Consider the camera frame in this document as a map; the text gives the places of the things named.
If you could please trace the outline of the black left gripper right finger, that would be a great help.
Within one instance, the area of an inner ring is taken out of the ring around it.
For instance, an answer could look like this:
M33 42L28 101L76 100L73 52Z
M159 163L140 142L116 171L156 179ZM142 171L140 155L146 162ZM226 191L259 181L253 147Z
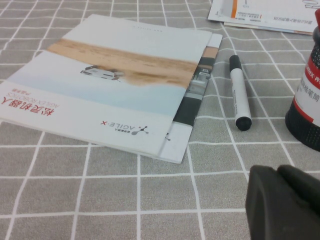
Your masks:
M277 172L313 210L320 209L320 181L291 165L280 165Z

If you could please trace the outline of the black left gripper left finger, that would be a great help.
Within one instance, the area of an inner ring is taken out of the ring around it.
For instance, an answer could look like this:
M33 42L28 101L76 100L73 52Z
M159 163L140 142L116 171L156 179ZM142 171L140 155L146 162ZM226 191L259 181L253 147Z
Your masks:
M312 209L269 166L249 171L245 210L252 240L318 240L320 209Z

